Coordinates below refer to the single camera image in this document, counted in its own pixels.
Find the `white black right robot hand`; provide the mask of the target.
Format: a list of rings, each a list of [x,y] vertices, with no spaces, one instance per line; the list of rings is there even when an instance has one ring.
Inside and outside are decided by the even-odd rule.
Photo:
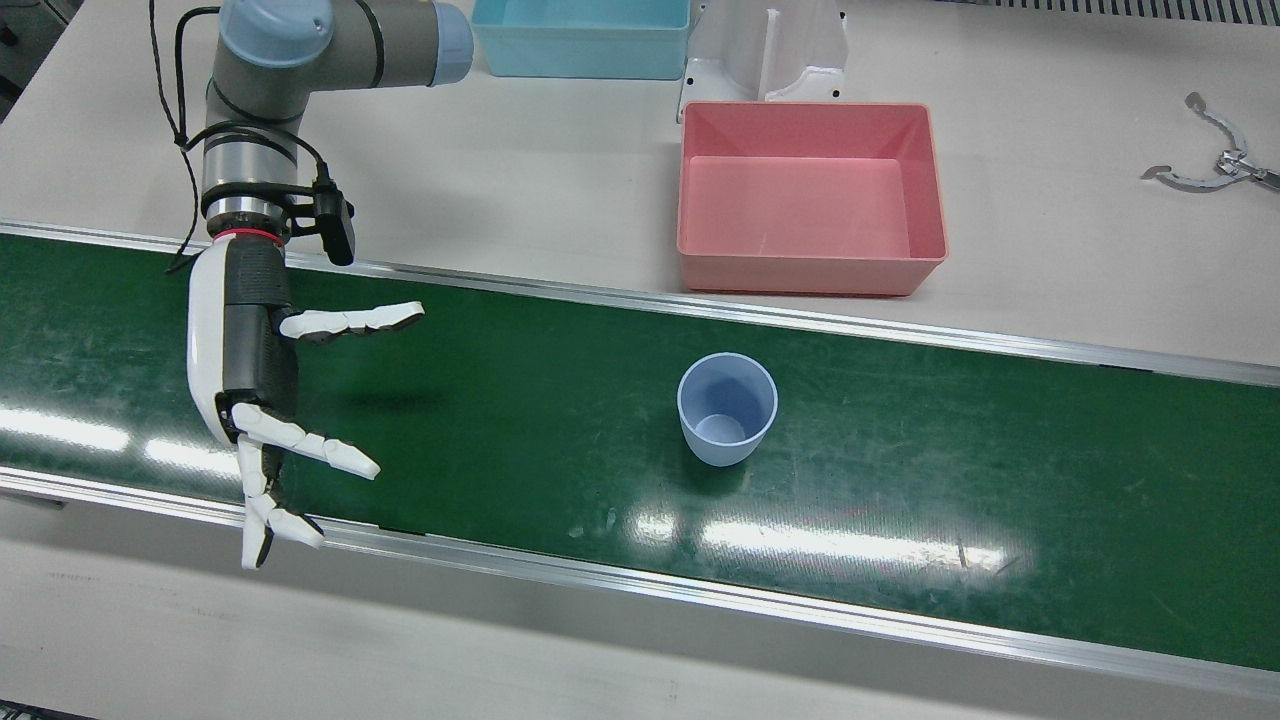
[[[296,421],[298,342],[398,331],[419,322],[417,301],[366,310],[296,309],[282,243],[260,231],[219,234],[189,275],[186,374],[189,393],[216,441],[233,450],[244,524],[241,564],[260,568],[274,539],[317,547],[319,524],[279,498],[287,454],[371,480],[379,464],[342,439]]]

